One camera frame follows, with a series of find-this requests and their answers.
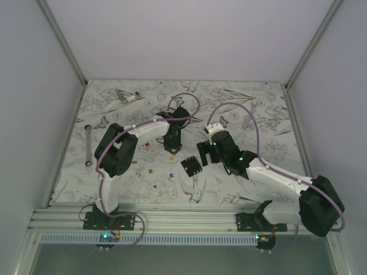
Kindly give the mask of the black fuse box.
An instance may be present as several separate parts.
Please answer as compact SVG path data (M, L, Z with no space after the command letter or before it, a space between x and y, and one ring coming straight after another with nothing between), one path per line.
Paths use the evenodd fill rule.
M202 171L202 167L195 156L190 156L181 161L181 165L188 177L193 177Z

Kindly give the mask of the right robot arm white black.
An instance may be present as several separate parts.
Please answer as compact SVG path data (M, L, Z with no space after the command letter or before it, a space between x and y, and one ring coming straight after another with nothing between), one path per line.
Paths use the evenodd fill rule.
M218 131L209 140L197 144L203 165L207 156L221 163L229 175L275 187L292 203L263 202L254 213L255 227L262 232L274 225L302 225L318 237L333 231L345 211L331 181L324 176L309 178L271 166L252 151L239 149L228 131Z

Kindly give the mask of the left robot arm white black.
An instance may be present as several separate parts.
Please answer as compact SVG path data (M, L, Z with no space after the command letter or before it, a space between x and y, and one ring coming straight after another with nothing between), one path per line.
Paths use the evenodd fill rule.
M95 151L100 186L92 213L102 229L111 230L116 226L120 214L118 177L130 168L137 145L162 137L165 151L179 152L181 129L190 118L185 108L178 107L174 112L159 112L152 120L138 125L122 127L114 123L109 126Z

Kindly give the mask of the silver open-end wrench right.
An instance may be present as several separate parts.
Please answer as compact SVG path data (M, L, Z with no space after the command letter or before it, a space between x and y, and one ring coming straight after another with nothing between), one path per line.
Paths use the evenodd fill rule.
M261 103L258 100L252 100L251 106L250 106L250 113L253 115L255 112L255 109L260 105Z

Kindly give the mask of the silver ratchet wrench left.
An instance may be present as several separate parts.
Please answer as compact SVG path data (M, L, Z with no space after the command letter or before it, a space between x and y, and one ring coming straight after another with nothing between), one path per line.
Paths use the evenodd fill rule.
M91 125L87 124L84 127L85 130L85 141L86 141L86 157L85 157L85 165L87 167L92 166L92 149L91 149Z

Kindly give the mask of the right controller board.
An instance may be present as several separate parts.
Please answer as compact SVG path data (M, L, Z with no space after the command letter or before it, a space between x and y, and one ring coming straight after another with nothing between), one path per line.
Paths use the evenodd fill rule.
M274 235L256 235L257 245L256 248L261 253L272 253L272 249L276 245L276 237Z

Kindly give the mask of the controller board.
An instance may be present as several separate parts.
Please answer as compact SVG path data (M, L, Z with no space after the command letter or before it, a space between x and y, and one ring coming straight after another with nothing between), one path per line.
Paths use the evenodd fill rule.
M102 251L110 251L117 243L120 241L120 235L112 233L102 233L99 236L96 247L99 249L99 252Z
M272 249L276 245L276 237L274 235L256 235L257 245L256 248L261 253L272 253Z

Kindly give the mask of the left controller board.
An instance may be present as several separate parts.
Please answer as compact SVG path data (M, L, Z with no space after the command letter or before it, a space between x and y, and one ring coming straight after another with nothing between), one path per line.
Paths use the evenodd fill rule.
M99 252L102 251L110 251L117 243L120 241L120 235L112 233L102 233L99 236L96 247L99 249Z

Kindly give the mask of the metal bracket tool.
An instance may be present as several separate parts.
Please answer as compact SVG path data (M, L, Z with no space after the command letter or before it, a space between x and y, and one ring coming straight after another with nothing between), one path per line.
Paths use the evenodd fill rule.
M124 104L128 102L128 98L125 96L122 90L116 89L115 92L116 92L118 99L121 101L121 103Z

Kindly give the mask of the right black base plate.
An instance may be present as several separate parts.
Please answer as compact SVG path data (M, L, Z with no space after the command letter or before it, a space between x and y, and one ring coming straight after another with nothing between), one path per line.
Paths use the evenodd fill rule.
M262 215L238 213L235 215L237 231L240 232L271 232L273 227L276 232L286 232L287 225L279 223L270 224Z

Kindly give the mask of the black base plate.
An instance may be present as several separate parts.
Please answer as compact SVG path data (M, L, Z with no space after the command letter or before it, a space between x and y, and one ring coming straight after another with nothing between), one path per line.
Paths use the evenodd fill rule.
M110 218L104 213L87 212L83 223L84 230L133 230L135 216Z
M270 224L262 215L238 213L235 215L237 231L240 232L271 232L273 227L276 232L286 232L287 225L279 223Z

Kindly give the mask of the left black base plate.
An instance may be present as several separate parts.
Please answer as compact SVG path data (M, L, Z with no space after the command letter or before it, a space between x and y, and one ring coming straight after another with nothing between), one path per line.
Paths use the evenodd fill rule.
M135 216L110 218L104 213L87 212L83 223L84 230L133 230Z

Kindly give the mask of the aluminium rail frame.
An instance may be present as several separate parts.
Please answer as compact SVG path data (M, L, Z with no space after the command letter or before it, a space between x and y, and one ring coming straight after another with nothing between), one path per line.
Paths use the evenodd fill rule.
M128 102L121 103L115 90ZM84 230L78 214L90 211L97 194L94 166L84 165L82 128L93 126L96 143L112 119L119 115L142 119L167 106L171 97L194 93L203 99L200 118L207 119L222 101L235 101L249 109L252 100L260 123L260 151L283 168L303 171L298 145L287 109L284 87L277 82L97 80L90 79L81 98L68 148L58 171L50 205L34 211L27 232L28 244L19 274L344 274L338 236L319 238L304 227L289 225L277 232L271 254L255 246L116 245L99 252L95 244L46 244L44 233L102 233ZM188 178L179 161L197 155L194 142L170 160L158 144L142 147L136 163L120 185L120 207L137 212L133 231L123 234L255 235L237 231L235 215L251 212L257 201L287 199L272 187L225 176L224 169L209 166Z

